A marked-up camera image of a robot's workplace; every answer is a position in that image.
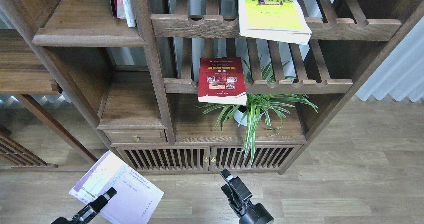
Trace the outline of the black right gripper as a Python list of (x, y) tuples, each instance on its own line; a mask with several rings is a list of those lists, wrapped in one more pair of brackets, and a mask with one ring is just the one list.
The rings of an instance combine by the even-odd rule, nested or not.
[(240, 218), (240, 224), (274, 223), (274, 218), (261, 203), (248, 203), (252, 193), (239, 177), (233, 177), (227, 169), (221, 171), (221, 176), (227, 182), (221, 190), (228, 198), (229, 206)]

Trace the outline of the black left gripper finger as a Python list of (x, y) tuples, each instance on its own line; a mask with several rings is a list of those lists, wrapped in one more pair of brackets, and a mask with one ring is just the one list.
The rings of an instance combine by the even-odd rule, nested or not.
[(84, 208), (82, 208), (76, 215), (72, 217), (72, 220), (67, 220), (64, 217), (59, 217), (54, 220), (53, 224), (87, 224), (95, 216), (100, 213), (108, 201), (117, 193), (117, 191), (111, 187), (100, 197), (97, 197), (94, 201), (88, 203)]

